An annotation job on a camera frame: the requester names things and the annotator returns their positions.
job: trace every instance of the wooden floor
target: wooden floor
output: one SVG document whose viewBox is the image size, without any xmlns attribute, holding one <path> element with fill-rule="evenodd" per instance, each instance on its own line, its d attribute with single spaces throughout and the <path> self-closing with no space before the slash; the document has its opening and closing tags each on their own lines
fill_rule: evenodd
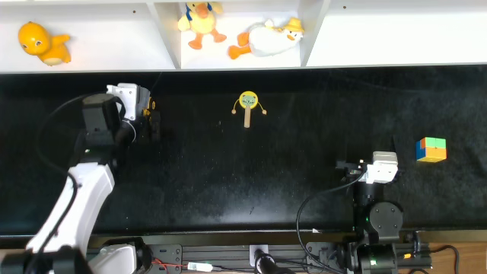
<svg viewBox="0 0 487 274">
<path fill-rule="evenodd" d="M 458 274 L 487 273 L 487 243 L 445 243 L 458 249 L 460 254 L 460 269 Z M 432 250 L 445 244 L 430 244 Z M 431 255 L 433 269 L 425 269 L 429 274 L 454 274 L 455 253 L 451 249 L 443 250 Z"/>
</svg>

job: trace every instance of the toy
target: toy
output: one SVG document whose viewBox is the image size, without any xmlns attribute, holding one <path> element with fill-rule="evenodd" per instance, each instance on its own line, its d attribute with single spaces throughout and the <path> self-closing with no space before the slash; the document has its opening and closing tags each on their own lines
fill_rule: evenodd
<svg viewBox="0 0 487 274">
<path fill-rule="evenodd" d="M 29 22 L 19 30 L 18 41 L 27 54 L 39 57 L 46 65 L 71 61 L 64 44 L 69 41 L 69 35 L 51 36 L 41 25 Z"/>
<path fill-rule="evenodd" d="M 416 142 L 416 160 L 436 163 L 447 158 L 447 140 L 424 137 Z"/>
<path fill-rule="evenodd" d="M 238 35 L 238 46 L 228 48 L 228 55 L 235 60 L 242 54 L 252 53 L 255 56 L 273 56 L 296 46 L 303 38 L 301 21 L 291 18 L 283 28 L 274 27 L 272 20 L 250 27 L 248 32 Z"/>
<path fill-rule="evenodd" d="M 223 12 L 220 3 L 217 2 L 187 2 L 186 13 L 177 23 L 177 28 L 181 31 L 191 30 L 196 33 L 196 38 L 189 42 L 188 45 L 193 49 L 202 48 L 202 39 L 205 34 L 213 35 L 215 42 L 220 43 L 227 37 L 215 29 L 216 18 L 212 11 L 217 14 Z"/>
<path fill-rule="evenodd" d="M 262 114 L 267 115 L 267 110 L 264 110 L 262 104 L 259 102 L 257 94 L 253 93 L 252 91 L 245 91 L 240 95 L 240 97 L 235 101 L 234 109 L 231 111 L 232 114 L 237 113 L 235 110 L 237 102 L 239 102 L 240 106 L 245 109 L 245 117 L 243 119 L 243 127 L 245 128 L 250 128 L 250 111 L 256 107 L 257 104 L 262 109 Z"/>
</svg>

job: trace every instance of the white duck plush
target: white duck plush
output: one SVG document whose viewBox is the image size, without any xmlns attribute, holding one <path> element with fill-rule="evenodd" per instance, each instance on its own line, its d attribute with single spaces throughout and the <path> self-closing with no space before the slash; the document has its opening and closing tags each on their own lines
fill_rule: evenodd
<svg viewBox="0 0 487 274">
<path fill-rule="evenodd" d="M 258 57 L 274 56 L 296 46 L 303 38 L 301 21 L 291 18 L 283 28 L 274 27 L 272 20 L 257 23 L 249 31 L 238 35 L 238 45 L 228 49 L 228 55 L 237 59 L 242 54 L 252 53 Z"/>
</svg>

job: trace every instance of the cube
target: cube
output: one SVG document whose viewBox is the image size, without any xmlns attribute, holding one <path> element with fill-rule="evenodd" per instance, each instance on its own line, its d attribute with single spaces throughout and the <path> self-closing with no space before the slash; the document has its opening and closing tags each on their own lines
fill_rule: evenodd
<svg viewBox="0 0 487 274">
<path fill-rule="evenodd" d="M 416 142 L 416 160 L 430 163 L 447 158 L 447 140 L 424 137 Z"/>
</svg>

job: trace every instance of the green cube face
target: green cube face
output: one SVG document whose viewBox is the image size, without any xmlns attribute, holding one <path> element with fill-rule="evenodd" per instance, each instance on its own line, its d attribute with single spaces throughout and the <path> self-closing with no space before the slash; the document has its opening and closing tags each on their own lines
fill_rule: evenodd
<svg viewBox="0 0 487 274">
<path fill-rule="evenodd" d="M 426 137 L 426 148 L 436 148 L 436 138 Z"/>
<path fill-rule="evenodd" d="M 436 138 L 436 148 L 447 148 L 447 140 Z"/>
</svg>

